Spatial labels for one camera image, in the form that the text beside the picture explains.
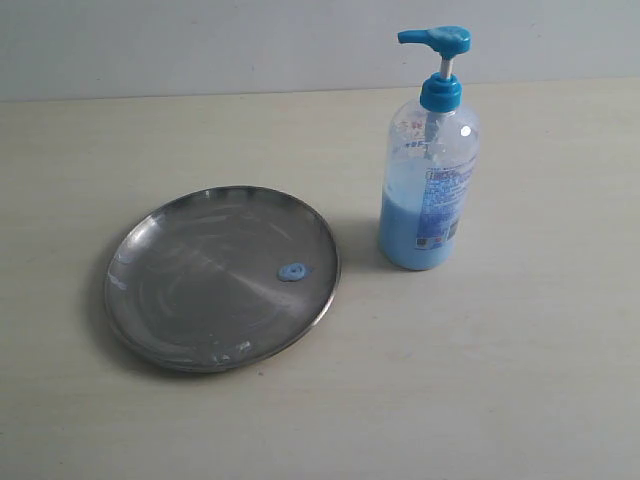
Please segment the blue soap pump bottle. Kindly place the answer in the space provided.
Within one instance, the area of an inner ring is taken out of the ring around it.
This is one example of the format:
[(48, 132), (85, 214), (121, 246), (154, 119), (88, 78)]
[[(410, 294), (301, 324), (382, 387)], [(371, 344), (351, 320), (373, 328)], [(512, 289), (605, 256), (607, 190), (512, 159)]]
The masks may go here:
[(402, 44), (421, 44), (441, 59), (420, 95), (389, 126), (378, 242), (396, 266), (423, 271), (450, 256), (479, 152), (479, 123), (462, 105), (455, 57), (471, 48), (471, 33), (440, 26), (398, 33)]

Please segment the blue soap blob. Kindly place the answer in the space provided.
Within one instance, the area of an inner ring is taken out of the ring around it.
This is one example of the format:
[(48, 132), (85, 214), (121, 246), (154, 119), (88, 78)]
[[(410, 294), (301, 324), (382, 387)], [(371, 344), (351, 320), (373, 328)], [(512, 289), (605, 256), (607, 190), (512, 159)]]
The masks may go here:
[(311, 266), (301, 262), (283, 265), (277, 272), (277, 278), (282, 282), (297, 282), (307, 278), (313, 271)]

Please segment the round steel plate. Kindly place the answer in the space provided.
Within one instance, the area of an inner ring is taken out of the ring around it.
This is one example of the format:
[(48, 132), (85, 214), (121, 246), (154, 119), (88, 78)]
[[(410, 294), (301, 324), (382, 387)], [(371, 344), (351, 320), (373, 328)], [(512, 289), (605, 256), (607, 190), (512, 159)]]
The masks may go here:
[[(312, 273), (277, 278), (301, 262)], [(329, 310), (341, 258), (326, 220), (302, 200), (259, 186), (196, 191), (150, 212), (105, 271), (115, 336), (146, 362), (219, 373), (267, 359)]]

